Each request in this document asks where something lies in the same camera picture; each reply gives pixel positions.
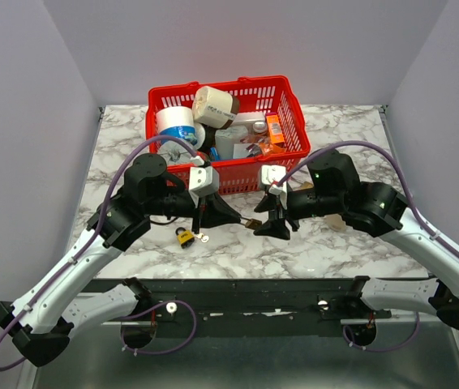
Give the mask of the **small brass padlock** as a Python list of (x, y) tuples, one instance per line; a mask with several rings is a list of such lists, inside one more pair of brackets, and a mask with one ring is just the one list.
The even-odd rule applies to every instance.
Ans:
[(240, 220), (240, 224), (243, 225), (245, 228), (250, 230), (257, 230), (259, 227), (262, 226), (263, 222), (257, 219), (244, 219)]

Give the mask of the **small silver keys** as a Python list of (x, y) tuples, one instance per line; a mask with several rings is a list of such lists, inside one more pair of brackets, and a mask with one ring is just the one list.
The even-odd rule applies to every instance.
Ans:
[(209, 241), (209, 236), (208, 235), (205, 235), (203, 233), (198, 233), (198, 234), (195, 234), (195, 237), (197, 239), (199, 239), (201, 242), (203, 243), (206, 243)]

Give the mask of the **yellow padlock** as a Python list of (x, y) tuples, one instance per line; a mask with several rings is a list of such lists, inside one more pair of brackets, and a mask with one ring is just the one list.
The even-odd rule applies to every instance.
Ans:
[(175, 230), (176, 238), (182, 249), (190, 247), (195, 242), (195, 236), (192, 231), (183, 227), (178, 227)]

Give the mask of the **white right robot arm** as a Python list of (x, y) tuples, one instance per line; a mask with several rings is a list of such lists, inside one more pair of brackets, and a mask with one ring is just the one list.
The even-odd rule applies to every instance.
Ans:
[(342, 300), (348, 315), (408, 310), (435, 315), (459, 330), (459, 245), (413, 211), (410, 200), (392, 186), (361, 181), (348, 155), (325, 152), (307, 168), (313, 182), (308, 190), (281, 182), (283, 166), (260, 168), (265, 195), (255, 211), (267, 212), (268, 219), (254, 234), (289, 240), (300, 220), (339, 215), (347, 226), (395, 246), (431, 273), (422, 280), (359, 278), (358, 289)]

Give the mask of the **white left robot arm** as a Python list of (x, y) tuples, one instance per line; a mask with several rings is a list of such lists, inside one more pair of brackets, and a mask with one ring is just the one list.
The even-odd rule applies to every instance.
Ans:
[(137, 156), (116, 176), (123, 184), (108, 191), (79, 239), (24, 295), (0, 301), (0, 327), (24, 361), (37, 367), (56, 359), (80, 331), (114, 318), (144, 318), (152, 302), (137, 279), (124, 280), (84, 304), (76, 296), (107, 264), (152, 227), (152, 216), (190, 218), (192, 230), (237, 224), (240, 214), (218, 193), (217, 171), (206, 161), (191, 169), (190, 183), (170, 173), (157, 154)]

